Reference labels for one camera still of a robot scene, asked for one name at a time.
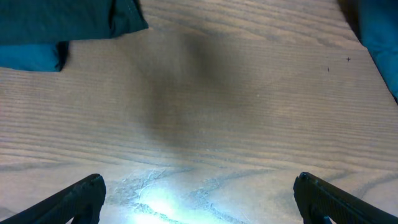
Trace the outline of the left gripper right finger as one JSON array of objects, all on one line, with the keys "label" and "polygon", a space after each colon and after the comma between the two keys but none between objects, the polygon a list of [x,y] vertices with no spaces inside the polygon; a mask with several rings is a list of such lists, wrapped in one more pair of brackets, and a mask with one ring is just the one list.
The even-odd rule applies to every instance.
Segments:
[{"label": "left gripper right finger", "polygon": [[304,224],[397,223],[397,217],[308,172],[296,177],[293,190]]}]

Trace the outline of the blue denim shorts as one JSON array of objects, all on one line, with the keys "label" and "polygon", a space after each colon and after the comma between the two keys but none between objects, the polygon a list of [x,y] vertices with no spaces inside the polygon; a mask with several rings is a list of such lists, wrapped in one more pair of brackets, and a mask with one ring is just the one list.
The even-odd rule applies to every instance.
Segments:
[{"label": "blue denim shorts", "polygon": [[396,100],[397,0],[337,0],[337,3]]}]

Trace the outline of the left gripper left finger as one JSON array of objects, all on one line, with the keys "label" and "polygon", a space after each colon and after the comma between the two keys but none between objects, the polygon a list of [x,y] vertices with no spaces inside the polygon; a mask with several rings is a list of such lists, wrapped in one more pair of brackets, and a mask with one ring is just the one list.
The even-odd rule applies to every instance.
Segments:
[{"label": "left gripper left finger", "polygon": [[1,224],[98,224],[105,196],[103,177],[91,174]]}]

